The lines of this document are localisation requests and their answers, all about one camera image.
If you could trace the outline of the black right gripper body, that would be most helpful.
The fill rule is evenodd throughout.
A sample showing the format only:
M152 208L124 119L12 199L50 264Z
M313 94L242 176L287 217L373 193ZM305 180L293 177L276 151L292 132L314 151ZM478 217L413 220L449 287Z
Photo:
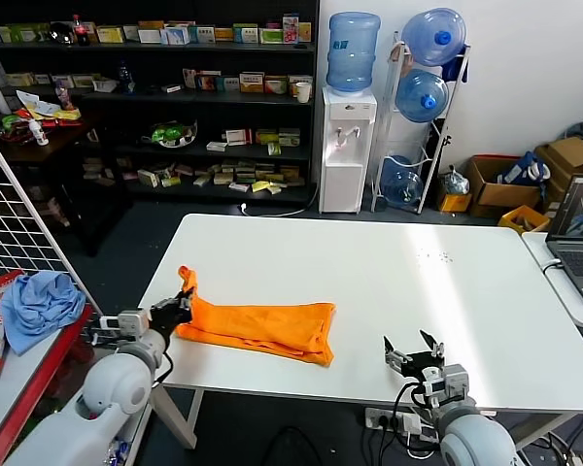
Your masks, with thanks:
M424 379L423 371L427 368L442 369L444 357L433 355L431 351L409 353L401 362L401 375L404 378Z

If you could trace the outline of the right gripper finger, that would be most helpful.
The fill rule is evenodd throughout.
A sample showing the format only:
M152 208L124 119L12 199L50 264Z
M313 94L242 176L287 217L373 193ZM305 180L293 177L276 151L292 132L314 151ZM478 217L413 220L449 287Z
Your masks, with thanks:
M402 351L395 349L387 336L383 337L385 362L394 371L401 372L403 367L406 367L411 358Z
M425 343L427 344L427 346L429 347L429 349L431 351L431 356L433 358L443 358L444 357L444 344L438 343L432 335L430 335L428 332L426 332L424 330L421 330L420 334L421 334L423 340L425 341Z

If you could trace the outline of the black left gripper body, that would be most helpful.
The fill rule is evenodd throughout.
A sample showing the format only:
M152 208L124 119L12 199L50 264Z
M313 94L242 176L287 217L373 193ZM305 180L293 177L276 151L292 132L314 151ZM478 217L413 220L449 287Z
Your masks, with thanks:
M159 333L172 333L183 323L190 323L190 309L178 305L151 308L151 329Z

